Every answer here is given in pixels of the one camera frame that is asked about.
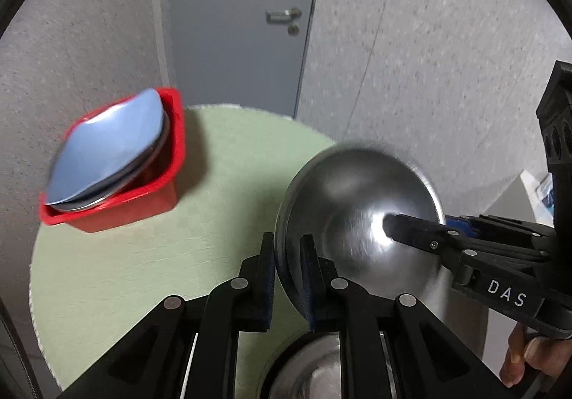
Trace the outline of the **person's right hand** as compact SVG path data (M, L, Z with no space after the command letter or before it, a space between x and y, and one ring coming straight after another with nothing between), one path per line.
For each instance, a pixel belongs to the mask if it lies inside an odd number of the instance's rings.
M527 327L518 322L508 338L508 351L499 372L507 387L518 384L528 364L557 379L571 358L570 340L552 340L538 336L527 338Z

